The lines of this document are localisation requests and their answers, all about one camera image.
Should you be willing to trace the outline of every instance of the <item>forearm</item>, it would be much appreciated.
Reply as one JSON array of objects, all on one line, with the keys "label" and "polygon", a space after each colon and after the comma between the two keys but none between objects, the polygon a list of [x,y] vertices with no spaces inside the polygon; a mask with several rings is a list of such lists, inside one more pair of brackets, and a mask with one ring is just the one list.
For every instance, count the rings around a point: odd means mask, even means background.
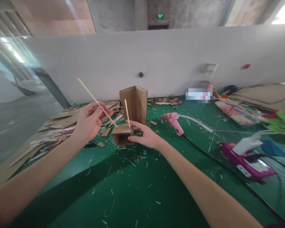
[{"label": "forearm", "polygon": [[212,228],[262,227],[232,196],[164,142],[159,151],[187,187]]},{"label": "forearm", "polygon": [[0,227],[8,226],[44,186],[82,149],[69,138],[0,188]]}]

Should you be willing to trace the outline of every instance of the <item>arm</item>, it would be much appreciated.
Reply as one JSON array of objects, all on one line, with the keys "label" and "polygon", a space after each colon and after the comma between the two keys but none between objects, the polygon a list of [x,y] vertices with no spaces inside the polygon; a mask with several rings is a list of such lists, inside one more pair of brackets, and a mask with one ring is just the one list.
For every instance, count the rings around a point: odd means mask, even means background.
[{"label": "arm", "polygon": [[167,159],[212,228],[262,227],[231,195],[197,169],[150,128],[134,121],[130,121],[130,124],[138,127],[138,131],[142,132],[143,135],[131,136],[129,140],[157,149]]},{"label": "arm", "polygon": [[0,227],[7,227],[44,186],[95,136],[112,109],[91,103],[79,113],[75,131],[48,155],[0,187]]}]

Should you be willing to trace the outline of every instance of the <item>blue paper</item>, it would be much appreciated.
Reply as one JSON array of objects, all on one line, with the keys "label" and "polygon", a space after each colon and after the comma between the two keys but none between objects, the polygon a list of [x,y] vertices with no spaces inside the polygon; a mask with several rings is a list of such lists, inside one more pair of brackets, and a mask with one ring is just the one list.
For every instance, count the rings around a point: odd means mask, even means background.
[{"label": "blue paper", "polygon": [[265,153],[274,156],[285,157],[285,152],[282,151],[278,146],[274,145],[272,140],[261,140],[261,141],[263,143],[261,145],[261,148]]}]

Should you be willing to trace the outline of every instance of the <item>white plug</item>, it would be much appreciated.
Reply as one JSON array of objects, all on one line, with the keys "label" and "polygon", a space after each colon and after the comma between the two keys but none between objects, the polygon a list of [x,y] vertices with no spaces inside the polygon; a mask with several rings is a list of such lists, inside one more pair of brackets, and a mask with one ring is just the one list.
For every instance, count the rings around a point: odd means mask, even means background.
[{"label": "white plug", "polygon": [[263,143],[255,137],[242,138],[241,141],[232,149],[238,155],[243,155],[247,151],[257,148]]}]

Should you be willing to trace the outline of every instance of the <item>black cable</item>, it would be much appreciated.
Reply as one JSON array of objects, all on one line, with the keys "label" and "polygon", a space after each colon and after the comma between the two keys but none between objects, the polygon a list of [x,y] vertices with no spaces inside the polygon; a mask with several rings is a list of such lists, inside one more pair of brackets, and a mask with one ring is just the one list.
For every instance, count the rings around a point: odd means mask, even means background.
[{"label": "black cable", "polygon": [[208,153],[204,152],[201,148],[199,148],[197,145],[195,145],[193,142],[191,142],[184,134],[182,135],[189,143],[191,143],[195,148],[197,148],[200,152],[202,152],[204,155],[207,157],[211,158],[213,161],[215,161],[217,164],[222,166],[223,168],[227,169],[232,175],[234,175],[237,179],[239,179],[245,186],[247,186],[250,191],[257,197],[259,198],[268,208],[271,210],[274,214],[276,214],[283,222],[285,222],[285,219],[269,204],[267,203],[261,196],[259,196],[253,189],[252,187],[246,183],[241,177],[236,175],[231,169],[229,169],[227,166],[223,165],[219,161],[215,160],[213,157],[211,157]]},{"label": "black cable", "polygon": [[284,165],[282,162],[280,162],[280,161],[278,161],[277,159],[275,159],[274,157],[272,157],[272,156],[270,156],[270,155],[266,155],[266,154],[250,155],[250,156],[244,157],[244,159],[245,159],[246,161],[248,161],[249,163],[253,163],[253,162],[256,162],[258,159],[260,159],[260,158],[262,158],[262,157],[267,157],[267,158],[270,158],[270,159],[276,161],[276,162],[279,163],[281,166],[283,166],[284,169],[285,169],[285,165]]}]

